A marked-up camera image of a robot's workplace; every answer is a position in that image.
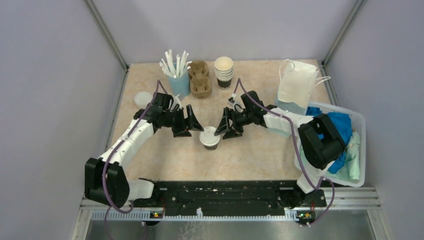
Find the white plastic cup lid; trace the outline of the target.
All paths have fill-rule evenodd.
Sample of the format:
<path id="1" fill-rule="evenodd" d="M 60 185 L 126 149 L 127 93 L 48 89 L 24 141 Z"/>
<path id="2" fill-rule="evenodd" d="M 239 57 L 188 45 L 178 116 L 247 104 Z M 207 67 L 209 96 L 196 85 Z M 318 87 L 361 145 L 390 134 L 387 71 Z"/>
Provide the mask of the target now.
<path id="1" fill-rule="evenodd" d="M 199 140 L 202 144 L 215 144 L 219 143 L 221 137 L 215 136 L 214 133 L 216 131 L 216 128 L 213 126 L 207 126 L 203 128 L 204 131 L 201 131 L 199 134 Z"/>

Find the black paper coffee cup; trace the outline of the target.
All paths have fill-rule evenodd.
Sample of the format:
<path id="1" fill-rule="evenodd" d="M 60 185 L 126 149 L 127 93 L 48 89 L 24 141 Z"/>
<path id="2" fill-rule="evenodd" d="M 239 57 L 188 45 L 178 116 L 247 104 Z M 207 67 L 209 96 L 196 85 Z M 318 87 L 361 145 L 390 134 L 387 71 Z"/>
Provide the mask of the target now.
<path id="1" fill-rule="evenodd" d="M 215 143 L 215 144 L 203 144 L 203 147 L 208 150 L 208 151 L 214 151 L 218 148 L 219 143 Z"/>

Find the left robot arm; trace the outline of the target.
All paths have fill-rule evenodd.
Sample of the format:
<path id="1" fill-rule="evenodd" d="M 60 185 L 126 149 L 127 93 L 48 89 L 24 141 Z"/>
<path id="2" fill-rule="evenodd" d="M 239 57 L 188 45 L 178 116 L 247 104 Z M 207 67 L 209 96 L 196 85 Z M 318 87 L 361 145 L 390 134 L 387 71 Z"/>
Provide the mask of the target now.
<path id="1" fill-rule="evenodd" d="M 157 130 L 170 128 L 175 138 L 191 137 L 191 131 L 204 131 L 190 104 L 183 106 L 177 96 L 156 92 L 145 109 L 137 111 L 116 143 L 84 167 L 84 196 L 92 201 L 121 208 L 141 199 L 147 206 L 160 202 L 155 184 L 146 179 L 127 180 L 125 169 L 141 146 Z"/>

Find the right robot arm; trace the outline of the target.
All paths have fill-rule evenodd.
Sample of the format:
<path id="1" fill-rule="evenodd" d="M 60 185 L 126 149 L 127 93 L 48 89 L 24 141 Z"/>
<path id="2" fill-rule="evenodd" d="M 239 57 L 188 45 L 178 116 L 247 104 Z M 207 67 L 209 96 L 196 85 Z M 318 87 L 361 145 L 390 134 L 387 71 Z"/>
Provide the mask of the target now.
<path id="1" fill-rule="evenodd" d="M 254 90 L 242 94 L 241 100 L 244 106 L 240 106 L 233 97 L 229 98 L 230 106 L 223 109 L 214 135 L 224 140 L 238 138 L 243 135 L 244 126 L 250 124 L 287 133 L 294 141 L 302 171 L 293 200 L 299 206 L 307 206 L 314 198 L 312 191 L 320 187 L 325 172 L 345 151 L 346 141 L 328 114 L 308 116 L 271 104 L 264 106 Z"/>

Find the white takeout paper bag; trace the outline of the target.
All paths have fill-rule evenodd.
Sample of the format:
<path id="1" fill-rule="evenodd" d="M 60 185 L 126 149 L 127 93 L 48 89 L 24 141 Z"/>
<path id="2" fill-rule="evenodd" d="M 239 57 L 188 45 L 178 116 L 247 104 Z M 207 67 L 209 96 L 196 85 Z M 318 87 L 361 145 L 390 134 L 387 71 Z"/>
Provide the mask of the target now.
<path id="1" fill-rule="evenodd" d="M 285 68 L 278 69 L 280 82 L 277 100 L 280 102 L 306 108 L 314 88 L 331 79 L 330 76 L 318 77 L 320 69 L 309 63 L 290 59 L 285 59 L 282 63 Z"/>

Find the brown cardboard cup carrier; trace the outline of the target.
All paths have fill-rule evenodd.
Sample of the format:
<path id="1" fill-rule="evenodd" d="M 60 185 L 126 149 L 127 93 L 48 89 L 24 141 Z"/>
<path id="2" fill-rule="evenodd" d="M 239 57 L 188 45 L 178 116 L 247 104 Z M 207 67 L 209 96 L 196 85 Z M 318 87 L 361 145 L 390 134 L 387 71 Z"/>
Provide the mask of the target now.
<path id="1" fill-rule="evenodd" d="M 207 98 L 212 92 L 209 66 L 206 61 L 194 60 L 188 65 L 190 93 L 196 98 Z"/>

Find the blue straw holder cup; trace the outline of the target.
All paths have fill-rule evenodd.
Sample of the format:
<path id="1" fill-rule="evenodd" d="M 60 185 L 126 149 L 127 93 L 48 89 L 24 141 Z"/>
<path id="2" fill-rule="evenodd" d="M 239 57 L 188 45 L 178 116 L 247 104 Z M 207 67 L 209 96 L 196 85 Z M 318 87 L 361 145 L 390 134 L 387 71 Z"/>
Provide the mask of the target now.
<path id="1" fill-rule="evenodd" d="M 184 95 L 185 97 L 190 95 L 190 79 L 187 70 L 181 77 L 173 78 L 171 76 L 168 76 L 167 78 L 173 95 Z"/>

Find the stack of white lids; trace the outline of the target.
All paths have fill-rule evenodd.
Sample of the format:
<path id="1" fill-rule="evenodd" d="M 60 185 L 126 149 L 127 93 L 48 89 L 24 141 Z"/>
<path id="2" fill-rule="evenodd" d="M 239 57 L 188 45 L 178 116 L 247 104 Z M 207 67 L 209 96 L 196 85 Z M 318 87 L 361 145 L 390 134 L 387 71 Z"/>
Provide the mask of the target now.
<path id="1" fill-rule="evenodd" d="M 133 101 L 139 109 L 145 109 L 152 99 L 153 95 L 150 92 L 141 91 L 134 96 Z"/>

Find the white wrapped straws bundle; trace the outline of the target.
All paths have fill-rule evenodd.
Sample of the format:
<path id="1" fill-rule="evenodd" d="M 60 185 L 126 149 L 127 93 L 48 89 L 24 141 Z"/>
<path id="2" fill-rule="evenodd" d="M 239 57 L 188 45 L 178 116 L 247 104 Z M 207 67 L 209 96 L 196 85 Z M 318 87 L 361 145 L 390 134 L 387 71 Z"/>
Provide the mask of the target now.
<path id="1" fill-rule="evenodd" d="M 165 58 L 162 58 L 158 64 L 166 76 L 174 79 L 180 78 L 191 69 L 192 61 L 188 61 L 189 53 L 185 50 L 182 55 L 177 54 L 175 58 L 172 49 L 165 51 L 164 54 Z"/>

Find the stack of paper cups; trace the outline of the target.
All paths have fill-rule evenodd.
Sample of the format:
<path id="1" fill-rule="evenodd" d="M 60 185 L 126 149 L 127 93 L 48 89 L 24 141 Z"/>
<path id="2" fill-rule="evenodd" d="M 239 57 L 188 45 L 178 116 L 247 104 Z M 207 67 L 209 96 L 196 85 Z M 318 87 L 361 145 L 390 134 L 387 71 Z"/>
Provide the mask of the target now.
<path id="1" fill-rule="evenodd" d="M 220 89 L 226 90 L 231 86 L 234 76 L 234 62 L 230 57 L 221 56 L 214 62 L 215 76 Z"/>

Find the blue cloth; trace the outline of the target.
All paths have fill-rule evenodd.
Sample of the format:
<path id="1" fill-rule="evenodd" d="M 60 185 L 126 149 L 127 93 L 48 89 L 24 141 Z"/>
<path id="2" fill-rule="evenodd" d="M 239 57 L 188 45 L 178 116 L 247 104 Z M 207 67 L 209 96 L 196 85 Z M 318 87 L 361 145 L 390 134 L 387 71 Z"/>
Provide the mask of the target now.
<path id="1" fill-rule="evenodd" d="M 318 116 L 322 114 L 322 110 L 319 107 L 309 106 L 306 110 L 307 116 Z M 351 118 L 348 114 L 340 112 L 327 112 L 326 113 L 331 121 L 333 122 L 335 128 L 339 132 L 341 138 L 343 139 L 345 145 L 347 146 L 352 134 Z M 327 170 L 331 174 L 336 174 L 344 165 L 346 161 L 346 152 L 343 151 L 342 154 L 334 161 L 334 163 Z"/>

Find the light green cloth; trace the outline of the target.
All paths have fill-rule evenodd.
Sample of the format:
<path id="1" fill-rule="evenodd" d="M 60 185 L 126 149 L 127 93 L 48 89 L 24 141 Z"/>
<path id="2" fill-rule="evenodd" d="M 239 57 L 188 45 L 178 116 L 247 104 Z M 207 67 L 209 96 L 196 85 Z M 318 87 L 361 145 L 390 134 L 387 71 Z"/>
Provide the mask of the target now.
<path id="1" fill-rule="evenodd" d="M 357 181 L 360 179 L 360 135 L 353 131 L 348 140 L 345 151 L 334 161 L 327 170 L 327 174 L 343 181 Z"/>

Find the white plastic basket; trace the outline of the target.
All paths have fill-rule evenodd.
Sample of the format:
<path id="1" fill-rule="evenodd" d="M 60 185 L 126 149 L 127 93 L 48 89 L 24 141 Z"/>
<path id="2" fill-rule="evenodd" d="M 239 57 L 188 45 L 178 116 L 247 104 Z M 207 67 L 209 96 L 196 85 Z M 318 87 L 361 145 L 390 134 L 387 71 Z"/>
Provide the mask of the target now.
<path id="1" fill-rule="evenodd" d="M 361 187 L 365 183 L 366 176 L 366 121 L 362 114 L 352 111 L 347 108 L 322 103 L 322 102 L 310 102 L 308 107 L 317 107 L 322 110 L 323 114 L 327 114 L 328 112 L 338 112 L 349 115 L 351 119 L 351 129 L 352 131 L 357 131 L 360 136 L 360 147 L 359 147 L 359 167 L 360 167 L 360 177 L 359 180 L 356 181 L 344 181 L 341 179 L 337 179 L 327 172 L 325 173 L 325 177 L 333 181 L 335 184 L 349 186 L 349 187 Z"/>

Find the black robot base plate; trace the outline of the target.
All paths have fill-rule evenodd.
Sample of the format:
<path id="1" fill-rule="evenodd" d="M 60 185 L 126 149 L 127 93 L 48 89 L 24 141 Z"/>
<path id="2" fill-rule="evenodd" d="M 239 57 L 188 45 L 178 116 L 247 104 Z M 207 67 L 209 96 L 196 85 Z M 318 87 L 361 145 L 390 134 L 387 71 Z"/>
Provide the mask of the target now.
<path id="1" fill-rule="evenodd" d="M 167 217 L 282 216 L 286 209 L 327 206 L 323 190 L 303 193 L 294 180 L 157 181 L 151 198 L 136 199 L 136 208 L 157 207 Z"/>

